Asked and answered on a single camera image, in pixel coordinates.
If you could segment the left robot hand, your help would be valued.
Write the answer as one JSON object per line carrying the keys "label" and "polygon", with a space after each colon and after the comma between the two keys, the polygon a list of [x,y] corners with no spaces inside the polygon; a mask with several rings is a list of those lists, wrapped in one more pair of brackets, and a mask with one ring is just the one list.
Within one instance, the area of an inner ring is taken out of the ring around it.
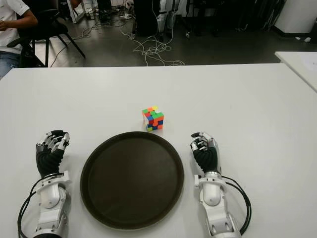
{"label": "left robot hand", "polygon": [[63,130],[53,130],[44,134],[36,144],[36,164],[41,178],[59,173],[59,165],[70,136]]}

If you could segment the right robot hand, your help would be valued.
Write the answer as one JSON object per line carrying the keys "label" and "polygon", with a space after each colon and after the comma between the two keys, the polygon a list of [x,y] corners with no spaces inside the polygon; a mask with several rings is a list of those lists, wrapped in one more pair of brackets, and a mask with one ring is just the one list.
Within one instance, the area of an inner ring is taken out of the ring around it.
{"label": "right robot hand", "polygon": [[221,174],[219,149],[216,140],[206,132],[196,132],[191,135],[194,139],[190,143],[194,159],[205,173]]}

